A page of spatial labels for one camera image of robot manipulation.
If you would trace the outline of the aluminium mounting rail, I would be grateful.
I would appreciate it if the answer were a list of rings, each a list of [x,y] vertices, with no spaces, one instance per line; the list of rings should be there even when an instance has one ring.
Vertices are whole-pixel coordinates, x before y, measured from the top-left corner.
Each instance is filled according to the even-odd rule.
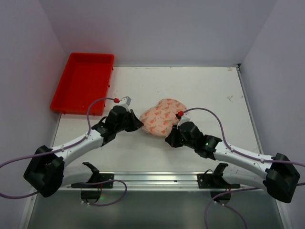
[[[114,173],[114,180],[123,181],[131,190],[197,190],[197,174],[204,172],[148,172],[148,173]],[[265,189],[263,180],[250,172],[242,173],[241,169],[227,168],[223,179],[229,184],[240,184],[240,188],[256,187]],[[113,189],[124,187],[113,182]]]

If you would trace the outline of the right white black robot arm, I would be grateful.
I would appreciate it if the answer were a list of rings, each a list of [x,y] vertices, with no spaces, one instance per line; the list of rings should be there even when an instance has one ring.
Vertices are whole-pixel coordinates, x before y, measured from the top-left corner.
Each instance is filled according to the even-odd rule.
[[[203,134],[193,122],[173,125],[165,139],[172,148],[187,146],[200,157],[219,161],[211,175],[203,181],[213,188],[250,186],[265,190],[271,197],[284,202],[292,201],[300,174],[283,154],[259,155],[232,146],[215,136]]]

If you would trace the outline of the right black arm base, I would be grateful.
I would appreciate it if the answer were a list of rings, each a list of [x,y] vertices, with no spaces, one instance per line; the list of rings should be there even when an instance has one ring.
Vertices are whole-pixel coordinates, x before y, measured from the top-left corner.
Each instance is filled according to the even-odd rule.
[[[223,179],[224,171],[228,164],[219,163],[214,171],[206,170],[204,173],[197,174],[197,183],[199,189],[221,189],[222,191],[210,191],[211,198],[218,194],[240,188],[240,184],[229,184]]]

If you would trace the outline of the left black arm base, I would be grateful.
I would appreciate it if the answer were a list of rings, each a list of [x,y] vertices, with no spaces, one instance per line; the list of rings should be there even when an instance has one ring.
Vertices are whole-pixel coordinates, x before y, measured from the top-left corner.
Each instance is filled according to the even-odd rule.
[[[114,173],[100,173],[89,162],[83,162],[80,167],[73,172],[71,188],[93,188],[93,191],[81,191],[81,200],[87,205],[97,205],[102,197],[103,188],[113,188]]]

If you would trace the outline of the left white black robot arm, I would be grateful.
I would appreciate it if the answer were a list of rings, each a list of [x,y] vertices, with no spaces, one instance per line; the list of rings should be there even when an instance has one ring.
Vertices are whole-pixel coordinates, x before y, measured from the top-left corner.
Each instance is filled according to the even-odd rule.
[[[96,187],[101,181],[96,167],[89,162],[83,162],[79,167],[69,164],[111,142],[119,132],[133,132],[142,126],[133,110],[116,105],[107,117],[90,128],[90,133],[55,148],[39,147],[23,177],[45,198],[69,184],[93,184]]]

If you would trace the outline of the red plastic tray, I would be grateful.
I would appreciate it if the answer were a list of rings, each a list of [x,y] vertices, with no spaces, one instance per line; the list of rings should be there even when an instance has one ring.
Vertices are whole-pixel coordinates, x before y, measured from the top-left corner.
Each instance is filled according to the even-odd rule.
[[[86,115],[92,102],[107,96],[113,64],[113,54],[71,53],[50,109],[60,114]]]

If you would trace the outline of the peach floral mesh laundry bag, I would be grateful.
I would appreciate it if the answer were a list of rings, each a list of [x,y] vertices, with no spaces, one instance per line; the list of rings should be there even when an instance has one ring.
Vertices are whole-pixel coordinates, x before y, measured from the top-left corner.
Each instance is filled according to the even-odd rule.
[[[175,99],[162,99],[156,106],[144,112],[139,120],[143,123],[142,129],[154,136],[167,137],[172,126],[178,124],[176,114],[185,111],[186,106]]]

